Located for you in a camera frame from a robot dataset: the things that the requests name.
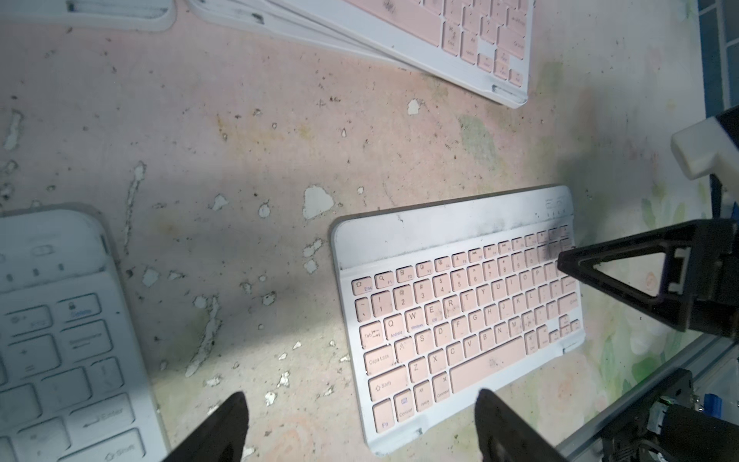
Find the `pink keyboard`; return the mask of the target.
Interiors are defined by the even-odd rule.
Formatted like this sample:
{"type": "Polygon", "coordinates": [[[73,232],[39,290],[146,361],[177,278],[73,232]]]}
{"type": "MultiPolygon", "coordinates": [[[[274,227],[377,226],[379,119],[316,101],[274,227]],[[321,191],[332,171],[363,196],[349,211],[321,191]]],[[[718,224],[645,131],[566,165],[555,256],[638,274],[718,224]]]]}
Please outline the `pink keyboard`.
{"type": "Polygon", "coordinates": [[[525,0],[281,1],[279,7],[489,100],[528,100],[525,0]]]}
{"type": "Polygon", "coordinates": [[[338,219],[331,229],[361,422],[386,455],[585,339],[573,198],[552,186],[338,219]]]}
{"type": "Polygon", "coordinates": [[[188,1],[192,13],[217,25],[310,44],[410,69],[397,59],[267,1],[188,1]]]}

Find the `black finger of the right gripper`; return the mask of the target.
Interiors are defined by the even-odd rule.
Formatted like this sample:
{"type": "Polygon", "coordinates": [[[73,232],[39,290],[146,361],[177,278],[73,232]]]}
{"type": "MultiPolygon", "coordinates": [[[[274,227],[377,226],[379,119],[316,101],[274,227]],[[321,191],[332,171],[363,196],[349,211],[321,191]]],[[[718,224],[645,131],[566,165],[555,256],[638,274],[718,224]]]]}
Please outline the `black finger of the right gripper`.
{"type": "Polygon", "coordinates": [[[696,219],[566,250],[557,267],[675,330],[738,336],[738,223],[732,219],[696,219]],[[664,262],[654,296],[596,268],[658,253],[664,262]]]}

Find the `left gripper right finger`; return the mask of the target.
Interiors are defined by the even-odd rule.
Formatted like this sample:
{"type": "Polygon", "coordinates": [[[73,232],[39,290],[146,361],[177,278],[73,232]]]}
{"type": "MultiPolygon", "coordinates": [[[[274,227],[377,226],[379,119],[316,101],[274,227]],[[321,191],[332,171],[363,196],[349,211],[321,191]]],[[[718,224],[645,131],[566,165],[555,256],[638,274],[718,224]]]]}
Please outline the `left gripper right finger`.
{"type": "Polygon", "coordinates": [[[475,401],[475,431],[484,462],[567,461],[488,389],[481,389],[475,401]]]}

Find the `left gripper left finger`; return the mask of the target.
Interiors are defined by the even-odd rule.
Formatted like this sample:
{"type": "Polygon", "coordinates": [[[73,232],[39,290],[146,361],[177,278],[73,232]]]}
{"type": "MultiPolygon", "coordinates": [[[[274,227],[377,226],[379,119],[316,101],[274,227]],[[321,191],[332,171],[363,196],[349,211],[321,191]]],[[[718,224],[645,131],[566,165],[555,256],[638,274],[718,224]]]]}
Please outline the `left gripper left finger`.
{"type": "Polygon", "coordinates": [[[232,394],[165,459],[165,462],[242,460],[249,429],[243,392],[232,394]]]}

